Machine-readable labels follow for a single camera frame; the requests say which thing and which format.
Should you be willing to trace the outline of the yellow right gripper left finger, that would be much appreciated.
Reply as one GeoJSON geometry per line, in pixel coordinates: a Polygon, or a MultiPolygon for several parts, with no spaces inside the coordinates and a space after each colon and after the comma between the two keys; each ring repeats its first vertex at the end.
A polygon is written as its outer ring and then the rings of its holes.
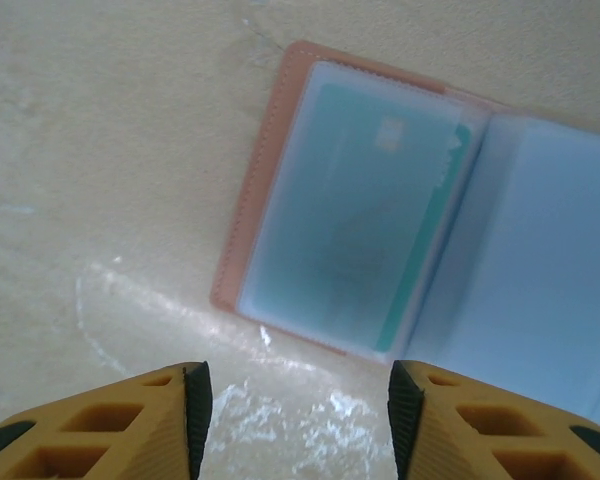
{"type": "Polygon", "coordinates": [[[167,366],[0,423],[0,479],[196,479],[212,416],[205,362],[167,366]]]}

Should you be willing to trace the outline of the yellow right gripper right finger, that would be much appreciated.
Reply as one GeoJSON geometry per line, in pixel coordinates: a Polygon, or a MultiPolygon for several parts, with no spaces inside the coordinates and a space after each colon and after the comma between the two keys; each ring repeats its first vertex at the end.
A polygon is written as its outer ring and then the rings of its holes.
{"type": "Polygon", "coordinates": [[[387,407],[400,479],[600,479],[600,426],[455,372],[395,361],[387,407]]]}

